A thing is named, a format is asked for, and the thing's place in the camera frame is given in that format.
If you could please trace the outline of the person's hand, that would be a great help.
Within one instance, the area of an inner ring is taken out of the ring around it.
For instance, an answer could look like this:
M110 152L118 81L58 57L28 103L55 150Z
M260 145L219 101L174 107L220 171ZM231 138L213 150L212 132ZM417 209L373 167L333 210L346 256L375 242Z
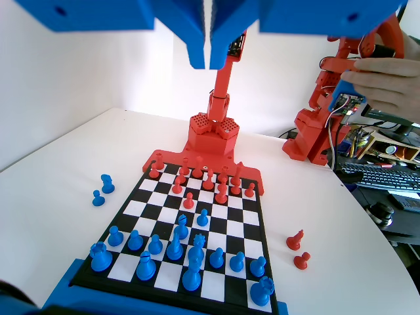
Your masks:
M364 58L341 75L374 109L419 123L419 44L403 33L404 58Z

